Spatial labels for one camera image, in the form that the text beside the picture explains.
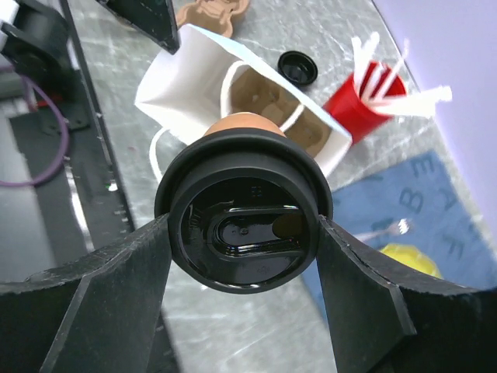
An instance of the small black cap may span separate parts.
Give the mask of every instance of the small black cap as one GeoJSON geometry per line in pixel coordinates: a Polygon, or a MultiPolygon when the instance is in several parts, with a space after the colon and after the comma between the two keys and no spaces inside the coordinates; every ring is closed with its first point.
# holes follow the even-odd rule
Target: small black cap
{"type": "Polygon", "coordinates": [[[278,72],[288,82],[302,88],[314,83],[318,77],[318,66],[306,54],[288,51],[278,60],[278,72]]]}

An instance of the cardboard insert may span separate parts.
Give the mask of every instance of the cardboard insert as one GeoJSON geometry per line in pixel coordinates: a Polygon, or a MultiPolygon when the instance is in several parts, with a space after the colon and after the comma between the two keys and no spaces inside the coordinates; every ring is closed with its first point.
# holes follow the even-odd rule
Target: cardboard insert
{"type": "MultiPolygon", "coordinates": [[[[248,68],[231,85],[232,113],[256,113],[278,127],[295,111],[299,101],[285,88],[248,68]]],[[[315,157],[325,146],[332,129],[307,107],[285,135],[315,157]]]]}
{"type": "Polygon", "coordinates": [[[184,5],[176,13],[178,27],[191,23],[224,37],[233,35],[232,22],[238,22],[250,0],[196,0],[184,5]]]}

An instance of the red cup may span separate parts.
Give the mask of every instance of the red cup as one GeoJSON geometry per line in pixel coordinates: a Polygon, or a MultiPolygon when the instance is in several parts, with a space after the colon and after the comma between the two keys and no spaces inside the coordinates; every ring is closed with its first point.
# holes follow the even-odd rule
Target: red cup
{"type": "MultiPolygon", "coordinates": [[[[366,83],[377,65],[378,62],[376,61],[370,62],[363,84],[360,87],[360,94],[363,93],[366,83]]],[[[390,71],[391,68],[385,65],[385,71],[378,82],[377,88],[372,93],[373,96],[387,78],[390,71]]],[[[406,93],[407,91],[405,90],[404,82],[397,75],[391,84],[391,87],[385,94],[385,97],[403,96],[406,93]]],[[[351,74],[338,91],[336,91],[323,106],[323,109],[350,132],[353,145],[361,141],[367,134],[381,126],[384,122],[391,119],[390,116],[376,113],[368,106],[364,105],[363,101],[360,99],[360,94],[357,95],[357,92],[354,89],[353,74],[351,74]]]]}

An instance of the blue placemat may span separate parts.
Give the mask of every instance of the blue placemat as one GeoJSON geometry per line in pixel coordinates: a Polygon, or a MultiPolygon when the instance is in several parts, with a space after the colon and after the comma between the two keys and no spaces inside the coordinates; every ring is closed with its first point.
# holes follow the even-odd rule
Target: blue placemat
{"type": "MultiPolygon", "coordinates": [[[[411,232],[372,239],[371,247],[414,245],[435,261],[446,280],[478,289],[497,286],[495,256],[457,199],[434,151],[337,190],[333,203],[333,220],[352,234],[384,229],[402,218],[412,220],[411,232]]],[[[315,261],[302,276],[325,317],[315,261]]]]}

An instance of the clear plastic fork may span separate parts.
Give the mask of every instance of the clear plastic fork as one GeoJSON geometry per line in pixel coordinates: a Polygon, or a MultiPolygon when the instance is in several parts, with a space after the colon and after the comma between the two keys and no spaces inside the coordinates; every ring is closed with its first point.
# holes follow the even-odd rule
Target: clear plastic fork
{"type": "Polygon", "coordinates": [[[361,242],[367,242],[371,239],[379,237],[381,235],[404,235],[412,229],[412,222],[410,219],[401,219],[399,221],[394,221],[388,228],[381,229],[379,231],[360,233],[359,235],[354,235],[354,237],[361,242]]]}

